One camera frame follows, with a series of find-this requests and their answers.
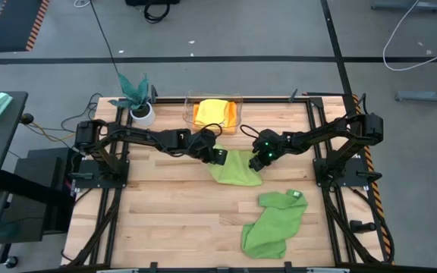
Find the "yellow microfiber towel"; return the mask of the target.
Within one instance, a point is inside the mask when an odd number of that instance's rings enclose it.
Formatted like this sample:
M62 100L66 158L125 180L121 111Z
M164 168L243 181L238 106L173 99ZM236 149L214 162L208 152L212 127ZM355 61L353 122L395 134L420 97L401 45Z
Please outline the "yellow microfiber towel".
M221 99L205 99L198 105L194 122L199 125L220 124L229 121L229 102Z

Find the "lime green microfiber towel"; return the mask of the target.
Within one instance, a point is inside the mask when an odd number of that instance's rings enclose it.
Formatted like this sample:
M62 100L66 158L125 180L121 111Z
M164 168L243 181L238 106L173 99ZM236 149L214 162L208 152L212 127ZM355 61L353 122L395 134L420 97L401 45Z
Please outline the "lime green microfiber towel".
M223 165L208 164L209 173L215 182L241 187L255 187L263 183L259 172L249 167L255 154L248 150L228 150Z

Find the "clear plastic bin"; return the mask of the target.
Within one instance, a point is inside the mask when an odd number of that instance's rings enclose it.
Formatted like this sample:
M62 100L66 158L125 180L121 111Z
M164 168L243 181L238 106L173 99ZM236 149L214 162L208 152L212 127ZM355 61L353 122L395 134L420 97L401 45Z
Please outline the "clear plastic bin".
M244 101L243 96L239 94L219 95L219 94L210 94L210 93L195 93L190 91L185 97L184 110L182 114L183 119L185 123L188 125L188 127L193 131L198 131L192 128L193 105L200 103L205 99L222 99L229 102L235 102L237 104L238 120L237 120L237 126L235 127L235 133L236 133L236 130L241 124L241 112L242 112L242 105ZM218 124L217 127L220 129L220 131L213 130L214 133L228 134L228 133L223 133L223 130L220 128Z

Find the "orange microfiber towel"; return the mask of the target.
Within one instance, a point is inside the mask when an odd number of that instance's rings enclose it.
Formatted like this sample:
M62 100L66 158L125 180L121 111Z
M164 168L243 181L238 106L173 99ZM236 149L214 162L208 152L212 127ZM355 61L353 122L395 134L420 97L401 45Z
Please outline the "orange microfiber towel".
M197 112L198 105L199 103L193 105L192 128L194 130L199 130L206 126L206 125L199 125L194 122L194 117ZM220 125L220 124L218 125L223 130L223 133L233 134L235 133L237 120L238 120L237 104L235 102L229 102L229 121L224 125ZM220 129L217 127L217 124L208 124L208 125L210 125L209 127L210 130L220 131Z

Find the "dark green microfiber towel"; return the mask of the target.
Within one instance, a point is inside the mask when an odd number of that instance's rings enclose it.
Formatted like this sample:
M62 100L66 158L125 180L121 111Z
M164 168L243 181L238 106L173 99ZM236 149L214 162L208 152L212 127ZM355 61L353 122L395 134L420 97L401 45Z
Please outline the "dark green microfiber towel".
M289 189L260 194L258 205L263 211L255 222L243 226L241 249L252 259L282 259L286 241L300 229L307 199L302 192Z

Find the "artificial plant in white pot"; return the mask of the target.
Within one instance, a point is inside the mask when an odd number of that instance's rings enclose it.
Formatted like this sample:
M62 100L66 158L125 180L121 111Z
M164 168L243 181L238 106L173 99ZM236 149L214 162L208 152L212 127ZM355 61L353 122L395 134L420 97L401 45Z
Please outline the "artificial plant in white pot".
M131 117L141 127L150 126L156 114L149 97L149 79L146 74L137 86L133 85L123 74L118 74L123 99L111 99L108 102L115 107L127 109Z

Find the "orange-black hazard strip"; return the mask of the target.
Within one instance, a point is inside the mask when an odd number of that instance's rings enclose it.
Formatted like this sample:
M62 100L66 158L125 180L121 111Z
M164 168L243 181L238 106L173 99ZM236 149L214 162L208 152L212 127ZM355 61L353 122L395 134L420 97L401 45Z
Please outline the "orange-black hazard strip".
M358 104L360 99L357 95L352 95L354 104ZM365 146L363 148L364 158L366 161L366 166L368 171L374 172L374 164L371 157L371 152L369 149L369 146ZM395 243L393 241L393 238L391 236L390 230L387 227L387 224L385 222L385 215L382 208L382 201L381 196L378 188L378 184L376 183L377 180L380 178L376 178L373 182L369 182L369 190L366 190L368 193L369 200L375 206L375 209L373 210L373 214L375 216L374 219L379 221L380 227L379 227L379 242L382 247L382 252L384 256L384 260L387 263L387 265L395 265L394 261L394 254L395 254Z

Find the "black equipment cabinet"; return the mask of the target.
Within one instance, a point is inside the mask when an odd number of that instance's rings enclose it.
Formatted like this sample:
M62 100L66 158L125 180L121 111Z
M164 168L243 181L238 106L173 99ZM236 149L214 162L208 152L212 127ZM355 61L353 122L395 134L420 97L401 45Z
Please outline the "black equipment cabinet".
M0 191L12 195L0 221L0 244L41 241L66 233L75 192L70 173L82 155L68 148L34 149L14 171L0 171Z

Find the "grey stand base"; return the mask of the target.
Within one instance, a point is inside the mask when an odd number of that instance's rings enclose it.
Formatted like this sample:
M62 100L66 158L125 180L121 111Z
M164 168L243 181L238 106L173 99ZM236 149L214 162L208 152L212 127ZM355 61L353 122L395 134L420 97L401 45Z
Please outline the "grey stand base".
M409 10L417 9L424 11L437 12L437 2L432 0L373 0L371 9L397 9Z

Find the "black hazard-striped floor mat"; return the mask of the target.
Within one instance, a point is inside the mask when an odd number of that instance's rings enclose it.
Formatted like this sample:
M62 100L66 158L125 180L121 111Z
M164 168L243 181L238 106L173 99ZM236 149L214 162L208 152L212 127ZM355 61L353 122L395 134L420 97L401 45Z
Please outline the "black hazard-striped floor mat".
M0 52L30 52L42 28L49 0L2 0Z

